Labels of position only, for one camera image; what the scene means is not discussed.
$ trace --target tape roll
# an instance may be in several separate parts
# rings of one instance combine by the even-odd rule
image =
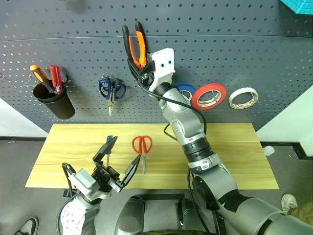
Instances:
[[[195,93],[196,88],[194,88],[192,85],[190,84],[179,84],[177,85],[178,90],[180,91],[180,93],[182,93],[184,95],[184,92],[189,94],[189,97],[187,97],[187,99],[190,101],[192,98],[192,95]]]
[[[252,95],[252,99],[249,100],[246,103],[243,104],[234,104],[233,100],[234,98],[236,98],[237,96],[244,94],[244,93],[250,93]],[[229,105],[233,108],[233,109],[246,109],[252,105],[254,105],[259,98],[259,94],[256,92],[255,89],[251,88],[251,87],[244,87],[244,88],[240,88],[236,91],[234,91],[230,97],[229,97]]]
[[[207,92],[212,92],[213,98],[206,101],[199,100]],[[196,90],[192,96],[191,103],[195,108],[200,110],[212,109],[225,99],[226,94],[226,88],[222,84],[210,83]]]

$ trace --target blue tape roll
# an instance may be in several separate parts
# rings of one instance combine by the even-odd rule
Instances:
[[[182,92],[188,92],[190,93],[190,97],[188,98],[189,100],[191,100],[192,95],[196,92],[196,88],[194,88],[192,85],[190,84],[179,84],[177,85],[178,90],[182,93]]]

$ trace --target white wall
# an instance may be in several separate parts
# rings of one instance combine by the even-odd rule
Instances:
[[[313,86],[257,131],[261,141],[300,142],[313,156]]]
[[[47,137],[47,132],[0,98],[0,136]]]

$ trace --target red tape roll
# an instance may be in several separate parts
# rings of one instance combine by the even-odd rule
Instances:
[[[199,98],[207,92],[213,92],[214,97],[207,101],[199,100]],[[192,96],[191,103],[192,106],[200,110],[212,109],[222,103],[226,94],[226,88],[222,84],[210,83],[196,90]]]

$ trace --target black cable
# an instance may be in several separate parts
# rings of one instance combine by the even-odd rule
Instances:
[[[208,229],[208,227],[206,226],[204,220],[202,219],[200,213],[199,213],[199,209],[198,207],[196,206],[196,202],[195,202],[195,198],[194,198],[194,195],[192,194],[192,191],[191,191],[191,186],[190,186],[190,169],[188,169],[188,173],[187,173],[187,183],[188,183],[188,189],[189,189],[189,193],[190,193],[190,196],[191,196],[191,200],[192,200],[192,204],[196,210],[196,213],[197,213],[197,216],[201,222],[201,224],[203,225],[205,231],[209,234],[209,235],[216,235],[214,233],[211,233],[210,230]]]
[[[63,203],[63,205],[61,206],[61,208],[59,209],[58,215],[57,215],[57,233],[58,235],[61,235],[61,231],[60,231],[60,218],[61,218],[61,213],[63,208],[67,205],[67,203],[69,203],[71,200],[73,200],[75,197],[77,196],[71,196],[66,202]]]
[[[68,165],[67,163],[62,163],[62,168],[63,168],[64,174],[67,178],[70,196],[72,197],[73,196],[73,189],[72,189],[72,184],[70,183],[70,180],[68,179],[67,165]]]
[[[166,125],[166,127],[163,130],[163,133],[166,134],[168,137],[172,138],[173,140],[177,141],[177,139],[174,136],[166,132],[166,129],[169,127],[169,125],[170,125],[169,123]]]
[[[203,116],[203,114],[202,114],[198,109],[196,109],[196,108],[194,108],[194,107],[192,107],[192,106],[190,106],[190,105],[188,105],[188,104],[184,104],[184,103],[181,103],[181,102],[176,101],[176,100],[172,100],[172,99],[165,98],[165,97],[163,97],[163,96],[160,96],[160,95],[158,95],[158,94],[155,94],[155,93],[153,93],[153,92],[147,90],[147,89],[142,85],[142,83],[140,82],[140,81],[141,81],[142,72],[143,72],[143,69],[141,69],[141,70],[139,71],[139,73],[138,73],[138,78],[137,78],[137,79],[138,79],[138,84],[139,84],[139,86],[140,86],[141,89],[143,89],[146,93],[148,93],[148,94],[150,94],[150,95],[153,95],[153,96],[155,96],[155,97],[157,97],[157,98],[159,98],[159,99],[163,99],[163,100],[165,100],[165,101],[168,101],[168,102],[171,102],[171,103],[174,103],[174,104],[181,105],[181,106],[183,106],[183,107],[189,108],[189,109],[191,109],[191,110],[197,112],[197,113],[201,116],[201,118],[202,118],[202,120],[203,120],[203,130],[204,130],[204,133],[206,134],[206,120],[205,120],[205,117]]]

